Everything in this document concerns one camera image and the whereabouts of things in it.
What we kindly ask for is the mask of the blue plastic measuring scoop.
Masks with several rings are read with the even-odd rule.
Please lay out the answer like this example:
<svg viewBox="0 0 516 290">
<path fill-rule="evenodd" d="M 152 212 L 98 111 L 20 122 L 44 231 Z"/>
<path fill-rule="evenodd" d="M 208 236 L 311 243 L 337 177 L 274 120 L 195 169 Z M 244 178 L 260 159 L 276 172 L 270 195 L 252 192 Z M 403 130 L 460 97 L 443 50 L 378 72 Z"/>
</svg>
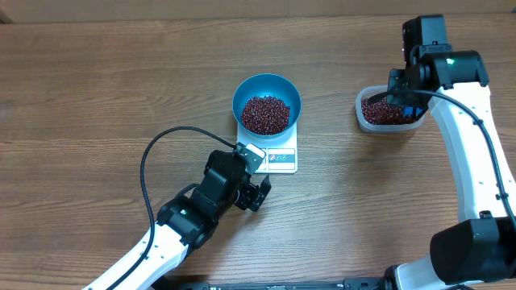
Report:
<svg viewBox="0 0 516 290">
<path fill-rule="evenodd" d="M 409 107 L 406 106 L 403 109 L 403 116 L 405 118 L 412 118 L 413 120 L 420 119 L 425 113 L 425 110 L 418 107 Z"/>
</svg>

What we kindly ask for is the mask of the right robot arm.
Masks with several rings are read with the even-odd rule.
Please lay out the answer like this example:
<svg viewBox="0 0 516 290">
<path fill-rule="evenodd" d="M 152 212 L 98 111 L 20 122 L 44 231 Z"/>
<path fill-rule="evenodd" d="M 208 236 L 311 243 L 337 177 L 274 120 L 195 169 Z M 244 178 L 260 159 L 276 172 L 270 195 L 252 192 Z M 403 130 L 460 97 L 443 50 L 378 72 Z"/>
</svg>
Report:
<svg viewBox="0 0 516 290">
<path fill-rule="evenodd" d="M 459 222 L 435 234 L 427 256 L 395 267 L 396 289 L 451 289 L 515 277 L 515 179 L 494 126 L 489 76 L 478 52 L 455 52 L 441 15 L 402 26 L 406 66 L 387 101 L 429 112 L 445 142 Z"/>
</svg>

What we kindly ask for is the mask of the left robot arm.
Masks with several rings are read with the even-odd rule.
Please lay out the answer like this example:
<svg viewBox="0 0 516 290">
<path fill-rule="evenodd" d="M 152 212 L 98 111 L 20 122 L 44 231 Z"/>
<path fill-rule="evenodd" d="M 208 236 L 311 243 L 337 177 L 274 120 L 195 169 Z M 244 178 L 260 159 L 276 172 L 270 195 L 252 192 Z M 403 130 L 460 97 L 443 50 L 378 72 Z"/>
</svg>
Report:
<svg viewBox="0 0 516 290">
<path fill-rule="evenodd" d="M 192 184 L 161 207 L 140 241 L 88 289 L 149 289 L 211 238 L 233 205 L 258 211 L 271 189 L 269 177 L 250 182 L 267 153 L 252 144 L 213 151 L 201 184 Z"/>
</svg>

